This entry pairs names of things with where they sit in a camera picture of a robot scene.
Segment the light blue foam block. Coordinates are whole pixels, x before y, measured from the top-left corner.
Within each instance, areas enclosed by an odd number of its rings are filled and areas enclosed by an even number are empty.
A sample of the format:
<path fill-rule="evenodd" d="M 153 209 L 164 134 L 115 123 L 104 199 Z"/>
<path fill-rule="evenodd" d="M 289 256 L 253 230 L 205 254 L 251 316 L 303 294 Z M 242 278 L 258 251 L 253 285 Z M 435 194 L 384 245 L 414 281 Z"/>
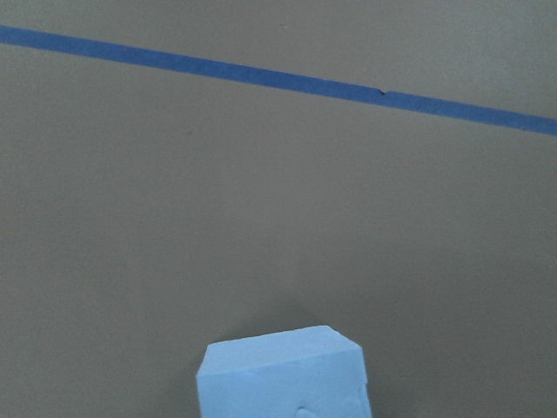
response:
<path fill-rule="evenodd" d="M 203 417 L 370 417 L 362 347 L 329 326 L 215 342 L 196 375 Z"/>

